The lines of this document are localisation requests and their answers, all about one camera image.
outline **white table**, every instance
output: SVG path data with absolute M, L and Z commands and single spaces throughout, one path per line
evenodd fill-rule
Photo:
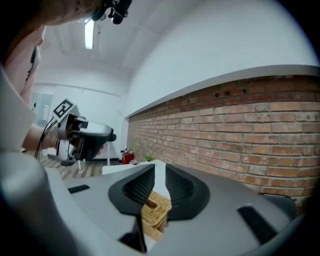
M 138 166 L 140 165 L 149 165 L 154 164 L 155 170 L 154 170 L 154 187 L 153 191 L 157 192 L 158 194 L 165 196 L 170 199 L 170 194 L 166 187 L 166 163 L 162 162 L 160 160 L 154 160 L 151 162 L 140 162 L 138 163 Z M 116 172 L 123 172 L 123 171 L 130 171 L 132 167 L 135 167 L 137 165 L 132 164 L 123 164 L 123 165 L 113 165 L 113 166 L 103 166 L 102 167 L 102 175 L 108 175 Z M 156 244 L 156 241 L 151 239 L 146 234 L 144 235 L 144 242 L 147 247 L 148 252 L 150 252 L 151 248 Z

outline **wicker basket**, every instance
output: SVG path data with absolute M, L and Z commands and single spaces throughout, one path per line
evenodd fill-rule
M 153 240 L 159 241 L 170 210 L 170 199 L 152 191 L 141 211 L 143 232 Z

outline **red object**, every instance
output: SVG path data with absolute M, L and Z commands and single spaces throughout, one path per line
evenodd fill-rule
M 134 154 L 129 154 L 129 153 L 122 152 L 122 164 L 123 165 L 130 164 L 130 161 L 134 160 L 134 159 L 135 159 L 135 155 Z

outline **person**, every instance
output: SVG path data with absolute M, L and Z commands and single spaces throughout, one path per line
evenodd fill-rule
M 10 44 L 2 60 L 4 71 L 13 88 L 29 106 L 33 84 L 40 62 L 39 46 L 43 42 L 46 26 L 91 17 L 103 5 L 103 0 L 39 0 L 35 15 L 20 30 Z M 44 128 L 32 125 L 23 147 L 35 151 Z M 57 130 L 51 129 L 43 139 L 42 149 L 56 148 L 59 141 Z

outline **black rubber pad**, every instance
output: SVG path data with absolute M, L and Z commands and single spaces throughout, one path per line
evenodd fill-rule
M 165 166 L 165 186 L 172 205 L 168 221 L 194 218 L 210 199 L 210 190 L 203 181 L 171 164 Z
M 109 199 L 122 214 L 141 216 L 141 209 L 155 186 L 155 165 L 114 183 L 109 188 Z
M 80 185 L 68 188 L 70 194 L 74 194 L 80 191 L 88 190 L 90 187 L 88 185 Z
M 277 232 L 252 206 L 243 206 L 237 211 L 262 245 L 277 235 Z

